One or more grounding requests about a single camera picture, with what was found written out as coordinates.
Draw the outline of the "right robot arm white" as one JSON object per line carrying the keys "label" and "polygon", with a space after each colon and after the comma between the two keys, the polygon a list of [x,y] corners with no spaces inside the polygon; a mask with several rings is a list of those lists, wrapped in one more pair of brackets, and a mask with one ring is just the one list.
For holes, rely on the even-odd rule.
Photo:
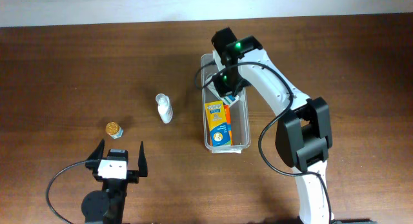
{"label": "right robot arm white", "polygon": [[230,28],[224,28],[214,34],[211,42],[218,67],[212,82],[218,94],[234,96],[252,86],[275,115],[258,141],[262,142],[270,127],[277,126],[275,148],[291,171],[276,172],[296,181],[300,221],[332,223],[334,215],[326,182],[328,151],[332,147],[327,102],[322,97],[312,99],[294,86],[254,36],[238,39]]}

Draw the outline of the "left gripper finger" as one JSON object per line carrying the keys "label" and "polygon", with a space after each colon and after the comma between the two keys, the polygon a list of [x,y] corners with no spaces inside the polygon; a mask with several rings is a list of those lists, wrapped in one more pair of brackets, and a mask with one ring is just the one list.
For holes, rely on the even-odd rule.
{"label": "left gripper finger", "polygon": [[138,158],[138,175],[139,177],[148,176],[148,164],[145,156],[144,143],[141,142],[139,147],[139,158]]}
{"label": "left gripper finger", "polygon": [[105,149],[105,140],[102,139],[96,149],[88,156],[87,160],[98,160],[103,157],[103,152]]}

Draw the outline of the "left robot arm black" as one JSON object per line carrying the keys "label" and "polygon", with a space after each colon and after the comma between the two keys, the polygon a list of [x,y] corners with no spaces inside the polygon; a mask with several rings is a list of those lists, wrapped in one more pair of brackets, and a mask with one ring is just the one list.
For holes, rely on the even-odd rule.
{"label": "left robot arm black", "polygon": [[128,185],[137,184],[140,178],[148,176],[144,144],[139,146],[137,170],[127,168],[127,150],[111,149],[104,157],[104,148],[105,141],[101,140],[86,159],[85,167],[92,171],[93,177],[102,183],[102,187],[84,197],[81,212],[85,223],[121,224]]}

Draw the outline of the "yellow medicine box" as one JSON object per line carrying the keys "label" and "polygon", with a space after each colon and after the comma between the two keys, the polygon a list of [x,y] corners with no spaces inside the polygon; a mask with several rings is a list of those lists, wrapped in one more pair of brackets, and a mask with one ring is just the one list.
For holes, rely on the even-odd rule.
{"label": "yellow medicine box", "polygon": [[230,136],[222,101],[205,104],[206,120],[210,133],[210,145],[213,147],[230,146]]}

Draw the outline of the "orange medicine box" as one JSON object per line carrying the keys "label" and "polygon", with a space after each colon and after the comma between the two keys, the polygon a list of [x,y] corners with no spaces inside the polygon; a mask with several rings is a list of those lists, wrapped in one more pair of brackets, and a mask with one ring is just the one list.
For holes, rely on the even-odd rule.
{"label": "orange medicine box", "polygon": [[224,110],[225,110],[225,115],[226,115],[228,134],[230,136],[230,144],[233,145],[232,125],[231,125],[231,118],[230,118],[230,107],[228,105],[224,105]]}

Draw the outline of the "white green medicine box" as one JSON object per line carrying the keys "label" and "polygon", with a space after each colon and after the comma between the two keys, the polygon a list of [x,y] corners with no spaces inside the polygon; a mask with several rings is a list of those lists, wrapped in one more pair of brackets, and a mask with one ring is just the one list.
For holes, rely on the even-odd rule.
{"label": "white green medicine box", "polygon": [[218,94],[213,82],[208,84],[207,88],[209,89],[209,91],[211,91],[211,93],[214,96],[216,96],[219,100],[221,100],[224,105],[227,105],[227,106],[231,107],[232,105],[234,105],[235,103],[237,103],[239,101],[239,96],[238,95],[236,95],[236,96],[228,95],[228,96],[225,96],[225,97],[221,97]]}

